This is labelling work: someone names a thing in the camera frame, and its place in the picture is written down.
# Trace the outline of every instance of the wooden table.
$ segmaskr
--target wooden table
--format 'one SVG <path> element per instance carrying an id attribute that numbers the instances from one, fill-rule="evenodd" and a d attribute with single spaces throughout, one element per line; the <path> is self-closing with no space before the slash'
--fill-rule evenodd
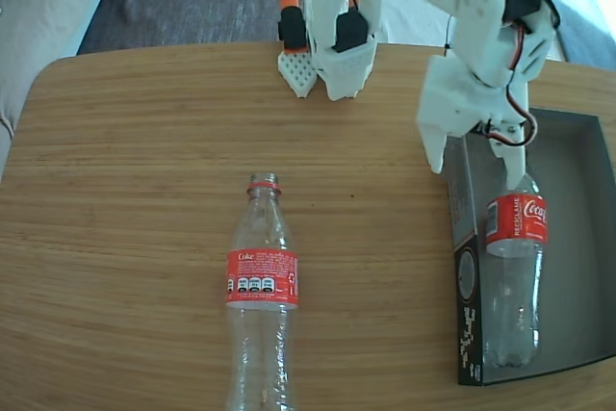
<path id="1" fill-rule="evenodd" d="M 253 170 L 280 175 L 298 243 L 301 408 L 616 407 L 616 361 L 456 384 L 446 186 L 414 125 L 430 48 L 379 46 L 355 100 L 294 98 L 278 44 L 52 64 L 0 188 L 0 409 L 220 410 L 225 250 Z M 550 63 L 538 107 L 601 116 L 616 76 Z"/>

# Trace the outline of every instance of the empty plastic bottle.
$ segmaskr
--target empty plastic bottle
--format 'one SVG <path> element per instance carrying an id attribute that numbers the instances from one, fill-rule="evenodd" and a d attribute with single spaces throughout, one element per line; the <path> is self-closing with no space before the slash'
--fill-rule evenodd
<path id="1" fill-rule="evenodd" d="M 252 175 L 248 209 L 227 255 L 233 379 L 227 411 L 293 411 L 293 318 L 297 257 L 278 207 L 273 173 Z"/>
<path id="2" fill-rule="evenodd" d="M 539 348 L 539 284 L 548 240 L 547 207 L 526 175 L 518 188 L 488 205 L 488 255 L 482 269 L 486 333 L 484 363 L 527 365 Z"/>

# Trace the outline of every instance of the black box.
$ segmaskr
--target black box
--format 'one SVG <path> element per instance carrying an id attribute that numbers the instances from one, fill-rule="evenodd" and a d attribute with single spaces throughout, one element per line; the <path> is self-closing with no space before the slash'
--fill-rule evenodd
<path id="1" fill-rule="evenodd" d="M 445 151 L 463 385 L 524 379 L 616 355 L 616 184 L 601 125 L 594 116 L 533 113 L 540 132 L 527 149 L 527 164 L 548 203 L 549 237 L 539 290 L 539 352 L 523 368 L 483 364 L 485 221 L 488 202 L 501 191 L 504 166 L 479 135 L 450 138 Z"/>

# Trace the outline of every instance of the white robotic arm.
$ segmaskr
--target white robotic arm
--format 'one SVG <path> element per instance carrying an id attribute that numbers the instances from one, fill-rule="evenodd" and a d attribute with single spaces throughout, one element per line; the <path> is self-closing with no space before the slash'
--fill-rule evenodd
<path id="1" fill-rule="evenodd" d="M 427 159 L 440 173 L 447 136 L 480 130 L 503 158 L 507 185 L 526 171 L 524 145 L 536 132 L 527 112 L 527 83 L 537 77 L 555 34 L 551 0 L 427 0 L 457 18 L 453 53 L 431 57 L 418 125 Z M 347 0 L 306 0 L 312 65 L 331 99 L 354 97 L 372 71 L 382 0 L 361 0 L 365 34 L 345 43 Z M 525 135 L 524 123 L 531 132 Z"/>

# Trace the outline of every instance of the red wire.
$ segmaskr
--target red wire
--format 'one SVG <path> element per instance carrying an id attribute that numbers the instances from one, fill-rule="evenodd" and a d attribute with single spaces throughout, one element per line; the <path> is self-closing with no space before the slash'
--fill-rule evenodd
<path id="1" fill-rule="evenodd" d="M 524 36 L 525 36 L 524 26 L 519 25 L 516 52 L 513 55 L 511 64 L 509 65 L 509 69 L 513 72 L 515 72 L 516 67 L 518 67 L 518 64 L 520 63 L 520 59 L 522 58 L 522 51 L 524 49 Z M 533 139 L 537 135 L 537 120 L 531 113 L 524 110 L 520 106 L 520 104 L 516 101 L 516 99 L 511 94 L 511 90 L 509 89 L 508 85 L 506 87 L 505 96 L 507 98 L 507 101 L 511 105 L 511 107 L 515 110 L 515 112 L 518 113 L 520 116 L 522 116 L 524 119 L 526 119 L 530 123 L 530 130 L 528 132 L 528 136 L 523 141 L 512 141 L 499 133 L 492 132 L 492 133 L 486 134 L 486 138 L 500 141 L 501 143 L 504 143 L 507 146 L 525 146 L 529 144 L 531 141 L 533 141 Z"/>

